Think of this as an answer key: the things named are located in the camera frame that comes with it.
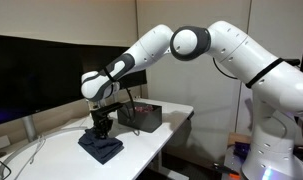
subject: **black stripe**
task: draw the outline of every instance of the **black stripe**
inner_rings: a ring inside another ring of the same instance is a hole
[[[264,75],[266,75],[268,72],[270,72],[273,68],[275,68],[281,62],[283,62],[283,59],[279,58],[279,59],[273,61],[271,64],[269,64],[269,66],[267,66],[262,71],[260,71],[250,82],[245,84],[247,86],[247,88],[251,89],[251,87],[254,83],[256,83],[260,78],[262,78]]]

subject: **white table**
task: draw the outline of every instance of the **white table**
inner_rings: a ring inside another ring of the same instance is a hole
[[[124,149],[104,165],[78,145],[78,140],[84,133],[83,130],[73,130],[52,136],[46,139],[44,146],[34,157],[33,164],[26,165],[19,179],[136,179],[193,112],[191,106],[146,99],[138,101],[162,106],[163,124],[153,133],[140,131],[140,135],[136,136],[133,129],[114,121],[110,137],[121,140]],[[116,113],[112,113],[111,117],[116,118]],[[93,126],[93,121],[90,117],[85,117],[65,126],[64,129],[79,126],[90,128]],[[7,179],[13,179],[17,175],[35,152],[36,146],[35,144],[28,147],[10,161],[8,166],[12,169],[12,174]],[[162,173],[171,173],[162,167],[158,170]]]

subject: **wall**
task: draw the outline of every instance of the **wall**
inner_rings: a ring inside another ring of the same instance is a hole
[[[247,30],[248,0],[137,2],[140,37],[158,24],[174,31],[183,25],[208,27],[219,20]],[[228,134],[235,130],[240,82],[221,75],[207,55],[190,62],[167,55],[148,68],[147,75],[150,99],[194,107],[191,122],[183,125],[166,150],[198,164],[206,159],[223,161]]]
[[[301,59],[303,0],[252,0],[248,34],[276,56]],[[244,85],[238,114],[236,132],[250,135],[252,92]],[[297,127],[296,144],[303,144],[300,127]]]
[[[0,0],[0,34],[79,44],[131,46],[137,40],[134,0]],[[140,87],[133,90],[140,94]],[[85,100],[34,115],[38,132],[87,115]],[[25,139],[21,121],[0,125],[11,143]]]

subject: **black box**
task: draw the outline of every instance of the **black box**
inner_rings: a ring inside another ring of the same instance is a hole
[[[152,133],[162,124],[162,107],[134,102],[135,117],[131,102],[117,110],[118,123],[124,126]]]

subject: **black cloth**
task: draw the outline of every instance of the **black cloth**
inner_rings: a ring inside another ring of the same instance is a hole
[[[116,138],[97,139],[93,129],[86,129],[78,144],[101,164],[105,164],[123,149]]]

